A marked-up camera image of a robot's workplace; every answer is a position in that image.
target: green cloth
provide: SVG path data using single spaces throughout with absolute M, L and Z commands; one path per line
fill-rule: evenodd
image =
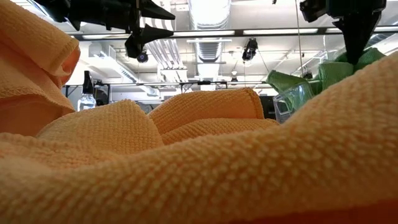
M 282 93 L 296 84 L 302 82 L 308 83 L 308 81 L 310 81 L 309 84 L 311 86 L 312 93 L 317 95 L 323 90 L 326 90 L 329 86 L 342 81 L 346 77 L 353 75 L 356 71 L 372 64 L 384 56 L 385 55 L 380 53 L 378 49 L 370 48 L 364 51 L 356 65 L 352 65 L 347 62 L 347 56 L 346 53 L 344 53 L 337 57 L 334 61 L 320 64 L 318 68 L 318 75 L 313 80 L 306 80 L 304 78 L 287 75 L 273 70 L 270 72 L 270 74 L 268 74 L 266 82 L 270 84 L 278 93 Z M 290 98 L 290 100 L 292 102 L 287 102 L 288 107 L 292 107 L 294 110 L 297 110 L 298 108 L 295 105 L 299 104 L 295 103 L 293 98 Z

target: clear plastic container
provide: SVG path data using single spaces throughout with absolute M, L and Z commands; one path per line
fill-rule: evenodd
M 83 94 L 80 100 L 77 102 L 78 111 L 88 110 L 95 108 L 96 101 L 92 94 Z
M 308 100 L 313 98 L 310 84 L 299 83 L 288 90 L 274 96 L 276 120 L 282 124 Z

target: orange towel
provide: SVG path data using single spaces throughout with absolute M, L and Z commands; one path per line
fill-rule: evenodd
M 398 54 L 277 125 L 248 89 L 70 113 L 77 43 L 5 0 L 0 31 L 4 223 L 398 223 Z

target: robotic arm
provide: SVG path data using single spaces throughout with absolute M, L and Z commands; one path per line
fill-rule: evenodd
M 357 64 L 385 8 L 386 0 L 305 0 L 300 3 L 307 22 L 324 14 L 338 19 L 333 25 L 342 31 L 347 59 L 353 65 Z
M 144 45 L 153 40 L 170 37 L 174 33 L 146 25 L 141 28 L 141 16 L 174 20 L 175 16 L 151 0 L 34 0 L 40 4 L 56 22 L 69 21 L 76 30 L 81 22 L 89 22 L 124 29 L 131 34 L 125 46 L 132 58 L 142 52 Z

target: ceiling light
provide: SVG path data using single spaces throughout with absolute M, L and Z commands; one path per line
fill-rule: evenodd
M 339 34 L 341 33 L 341 30 L 339 30 L 338 28 L 328 28 L 326 30 L 327 34 Z
M 85 40 L 101 40 L 101 39 L 127 39 L 130 34 L 91 34 L 83 35 Z
M 145 86 L 170 86 L 170 85 L 180 85 L 179 83 L 144 83 Z
M 194 40 L 187 40 L 187 43 L 225 43 L 225 42 L 232 42 L 231 39 L 194 39 Z
M 231 4 L 233 6 L 258 6 L 258 5 L 265 5 L 265 4 L 270 4 L 271 5 L 271 1 L 245 0 L 245 1 L 232 1 Z
M 211 31 L 176 31 L 173 37 L 205 37 L 219 35 L 235 35 L 234 30 L 211 30 Z
M 301 34 L 314 34 L 318 29 L 304 28 L 300 29 Z M 298 29 L 263 29 L 263 30 L 244 30 L 243 35 L 277 35 L 277 34 L 298 34 Z
M 237 82 L 237 81 L 231 81 L 227 82 L 227 84 L 234 84 L 234 85 L 256 85 L 256 84 L 262 84 L 262 81 L 248 81 L 248 82 Z
M 111 84 L 112 86 L 137 86 L 136 83 L 115 83 L 115 84 Z
M 384 32 L 384 31 L 398 31 L 398 26 L 391 27 L 376 27 L 374 29 L 375 32 Z

